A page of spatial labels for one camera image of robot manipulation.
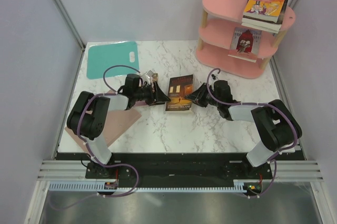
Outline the dark orange Edward Bulane book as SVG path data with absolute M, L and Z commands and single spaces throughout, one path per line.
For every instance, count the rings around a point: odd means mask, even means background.
M 192 102 L 185 97 L 194 92 L 193 82 L 193 74 L 170 78 L 167 96 L 171 101 L 165 105 L 166 112 L 189 112 L 192 110 Z

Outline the Hamlet red cover book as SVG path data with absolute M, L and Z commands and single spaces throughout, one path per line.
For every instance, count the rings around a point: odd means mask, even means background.
M 229 49 L 229 56 L 256 63 L 261 36 L 261 30 L 236 27 Z

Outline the Roald Dahl Charlie book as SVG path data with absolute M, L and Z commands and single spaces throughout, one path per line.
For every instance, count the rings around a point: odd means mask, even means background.
M 277 23 L 285 2 L 286 0 L 248 0 L 243 17 Z

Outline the purple illustrated children's book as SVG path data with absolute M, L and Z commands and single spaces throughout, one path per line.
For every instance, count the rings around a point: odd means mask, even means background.
M 141 107 L 141 106 L 146 106 L 146 102 L 145 101 L 137 101 L 135 103 L 135 107 Z

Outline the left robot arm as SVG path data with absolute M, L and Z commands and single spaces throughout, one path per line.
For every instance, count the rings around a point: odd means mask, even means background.
M 72 108 L 66 126 L 82 140 L 103 178 L 111 178 L 116 171 L 110 162 L 112 153 L 102 136 L 108 112 L 130 110 L 139 101 L 148 106 L 171 101 L 160 89 L 156 77 L 157 74 L 127 74 L 117 92 L 95 95 L 83 91 Z

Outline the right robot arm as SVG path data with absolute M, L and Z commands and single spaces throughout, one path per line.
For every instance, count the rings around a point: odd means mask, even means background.
M 284 148 L 291 147 L 302 137 L 302 129 L 283 101 L 276 99 L 257 105 L 243 104 L 231 94 L 227 81 L 217 80 L 213 86 L 203 83 L 185 99 L 200 106 L 215 106 L 220 116 L 229 121 L 248 121 L 255 123 L 260 141 L 249 151 L 241 165 L 242 175 L 254 178 L 260 173 L 260 166 L 274 157 Z

